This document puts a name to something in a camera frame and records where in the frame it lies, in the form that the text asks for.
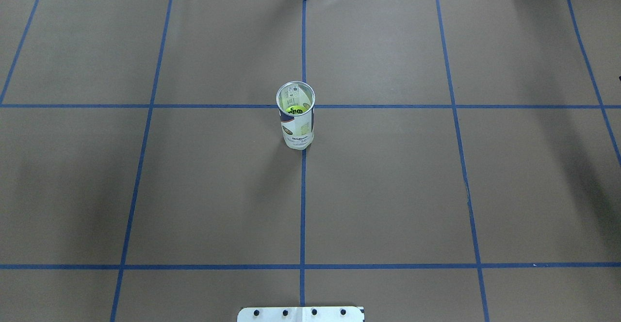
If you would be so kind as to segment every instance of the vertical blue line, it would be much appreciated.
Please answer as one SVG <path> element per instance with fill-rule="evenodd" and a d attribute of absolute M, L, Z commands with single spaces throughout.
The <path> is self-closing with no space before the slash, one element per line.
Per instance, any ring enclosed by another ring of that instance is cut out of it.
<path fill-rule="evenodd" d="M 6 91 L 9 89 L 9 82 L 11 82 L 11 77 L 13 77 L 13 71 L 15 71 L 15 66 L 17 65 L 19 54 L 22 52 L 22 46 L 24 46 L 24 41 L 26 40 L 26 35 L 28 34 L 28 30 L 29 28 L 31 28 L 31 24 L 33 23 L 33 17 L 35 15 L 35 11 L 37 11 L 38 2 L 39 0 L 35 0 L 35 3 L 33 4 L 33 10 L 31 10 L 31 15 L 28 17 L 28 21 L 26 22 L 24 33 L 22 33 L 22 39 L 19 40 L 17 50 L 15 51 L 15 56 L 13 57 L 13 63 L 11 63 L 11 68 L 9 68 L 9 74 L 6 76 L 6 81 L 4 81 L 4 86 L 2 88 L 2 94 L 0 94 L 0 104 L 2 104 L 2 102 L 4 101 L 4 96 L 6 95 Z"/>
<path fill-rule="evenodd" d="M 117 285 L 114 291 L 113 308 L 110 313 L 110 321 L 116 319 L 116 311 L 118 307 L 118 298 L 120 296 L 120 287 L 123 282 L 123 273 L 127 259 L 127 249 L 129 247 L 129 237 L 131 235 L 131 225 L 133 223 L 133 214 L 136 210 L 136 200 L 138 198 L 138 187 L 140 186 L 140 177 L 142 176 L 142 165 L 145 160 L 145 152 L 147 149 L 147 140 L 149 137 L 149 129 L 151 128 L 151 117 L 153 116 L 153 105 L 155 104 L 155 94 L 157 92 L 157 84 L 160 79 L 160 67 L 162 66 L 162 57 L 164 56 L 164 46 L 166 45 L 166 34 L 168 33 L 168 22 L 170 20 L 170 11 L 173 6 L 173 0 L 168 0 L 168 8 L 166 9 L 166 19 L 164 20 L 164 30 L 162 31 L 162 42 L 160 43 L 160 54 L 158 55 L 157 67 L 155 68 L 155 77 L 153 78 L 153 88 L 151 90 L 151 100 L 149 101 L 149 110 L 147 113 L 147 123 L 145 124 L 145 132 L 142 136 L 142 147 L 140 148 L 140 158 L 138 159 L 138 170 L 136 172 L 136 180 L 133 185 L 133 194 L 131 196 L 131 205 L 129 216 L 127 217 L 127 227 L 125 231 L 125 239 L 123 241 L 123 251 L 120 258 L 120 269 L 118 269 Z"/>
<path fill-rule="evenodd" d="M 302 192 L 300 207 L 300 306 L 306 304 L 304 296 L 306 265 L 306 149 L 302 150 Z"/>
<path fill-rule="evenodd" d="M 459 149 L 459 160 L 461 162 L 461 174 L 466 185 L 466 195 L 468 197 L 468 214 L 470 216 L 470 231 L 472 232 L 472 243 L 474 246 L 474 258 L 477 264 L 477 273 L 479 276 L 479 289 L 481 291 L 481 303 L 483 304 L 483 316 L 485 322 L 490 322 L 490 313 L 488 311 L 488 298 L 485 293 L 485 284 L 483 281 L 483 269 L 481 268 L 481 254 L 479 253 L 479 240 L 476 235 L 476 225 L 474 224 L 474 211 L 472 208 L 472 197 L 470 196 L 470 183 L 468 182 L 468 170 L 466 169 L 466 159 L 464 157 L 463 144 L 461 142 L 461 130 L 459 129 L 459 118 L 457 117 L 457 104 L 455 102 L 455 92 L 453 91 L 453 77 L 451 75 L 451 67 L 448 62 L 448 51 L 446 50 L 446 37 L 444 36 L 444 24 L 442 22 L 442 11 L 440 0 L 435 0 L 435 6 L 438 11 L 438 23 L 440 26 L 440 35 L 442 39 L 442 52 L 444 53 L 444 67 L 446 67 L 446 79 L 448 79 L 448 92 L 451 95 L 451 106 L 453 108 L 453 122 L 455 123 L 455 134 L 457 135 L 457 147 Z"/>
<path fill-rule="evenodd" d="M 302 0 L 302 82 L 306 82 L 306 0 Z"/>
<path fill-rule="evenodd" d="M 606 123 L 606 129 L 608 129 L 608 135 L 610 136 L 610 140 L 612 141 L 612 147 L 615 149 L 615 154 L 617 154 L 617 161 L 619 162 L 619 165 L 621 165 L 621 154 L 619 153 L 619 146 L 617 145 L 617 139 L 615 139 L 615 135 L 612 132 L 612 126 L 610 126 L 610 121 L 608 121 L 608 114 L 606 114 L 606 108 L 604 107 L 604 101 L 602 100 L 602 96 L 599 93 L 599 88 L 597 88 L 597 83 L 595 82 L 595 76 L 593 75 L 593 70 L 590 67 L 590 62 L 588 61 L 588 57 L 586 55 L 586 50 L 584 49 L 582 37 L 580 37 L 580 31 L 578 30 L 578 24 L 576 22 L 576 15 L 574 14 L 572 0 L 567 0 L 567 6 L 570 9 L 570 15 L 572 16 L 572 23 L 574 24 L 574 32 L 576 33 L 576 38 L 578 39 L 578 44 L 580 45 L 580 51 L 583 54 L 584 63 L 586 64 L 586 68 L 588 70 L 588 76 L 590 76 L 590 83 L 592 83 L 593 85 L 593 90 L 595 90 L 595 95 L 597 97 L 597 101 L 599 102 L 599 107 L 602 110 L 602 115 L 604 117 L 604 123 Z"/>

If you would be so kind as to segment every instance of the open can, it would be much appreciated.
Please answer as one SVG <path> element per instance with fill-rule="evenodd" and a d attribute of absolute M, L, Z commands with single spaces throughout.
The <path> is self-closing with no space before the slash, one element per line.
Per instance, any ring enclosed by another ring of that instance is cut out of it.
<path fill-rule="evenodd" d="M 291 81 L 276 94 L 284 141 L 291 149 L 304 150 L 315 133 L 315 92 L 308 84 Z"/>

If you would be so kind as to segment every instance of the white bracket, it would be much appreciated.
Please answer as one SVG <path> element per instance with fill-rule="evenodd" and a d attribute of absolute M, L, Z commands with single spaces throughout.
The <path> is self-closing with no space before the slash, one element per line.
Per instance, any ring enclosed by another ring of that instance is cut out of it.
<path fill-rule="evenodd" d="M 237 322 L 364 322 L 364 308 L 316 306 L 243 308 Z"/>

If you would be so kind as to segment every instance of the cylindrical container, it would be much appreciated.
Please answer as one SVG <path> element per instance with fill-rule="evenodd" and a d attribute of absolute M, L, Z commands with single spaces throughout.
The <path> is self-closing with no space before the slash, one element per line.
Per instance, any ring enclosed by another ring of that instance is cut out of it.
<path fill-rule="evenodd" d="M 285 143 L 291 149 L 306 149 L 315 137 L 315 92 L 304 82 L 292 81 L 280 87 L 276 104 Z"/>

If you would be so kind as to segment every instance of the can rim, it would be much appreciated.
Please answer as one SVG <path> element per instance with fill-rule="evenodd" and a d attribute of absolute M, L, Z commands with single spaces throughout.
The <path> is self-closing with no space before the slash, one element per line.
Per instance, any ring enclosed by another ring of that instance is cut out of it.
<path fill-rule="evenodd" d="M 308 110 L 306 110 L 306 112 L 304 112 L 304 113 L 300 113 L 300 114 L 289 114 L 289 113 L 287 113 L 287 112 L 286 112 L 286 110 L 282 109 L 282 107 L 281 107 L 281 105 L 280 105 L 280 102 L 279 102 L 279 100 L 278 100 L 278 98 L 280 97 L 280 93 L 282 92 L 282 90 L 283 90 L 284 88 L 287 88 L 287 87 L 288 87 L 288 86 L 290 86 L 290 85 L 293 85 L 293 84 L 297 84 L 298 86 L 299 86 L 299 85 L 303 85 L 303 86 L 305 86 L 306 88 L 308 88 L 308 89 L 310 90 L 310 93 L 312 94 L 312 100 L 311 100 L 311 103 L 310 103 L 310 108 L 309 108 Z M 287 116 L 291 116 L 291 117 L 300 117 L 300 116 L 304 116 L 305 114 L 307 114 L 307 113 L 309 113 L 309 112 L 312 112 L 313 108 L 315 108 L 315 91 L 312 89 L 312 86 L 310 86 L 308 83 L 303 82 L 303 81 L 291 81 L 291 82 L 287 82 L 287 83 L 285 83 L 284 85 L 282 85 L 282 86 L 280 87 L 280 89 L 278 89 L 278 92 L 276 92 L 276 105 L 278 106 L 278 110 L 280 110 L 282 113 L 286 114 Z"/>

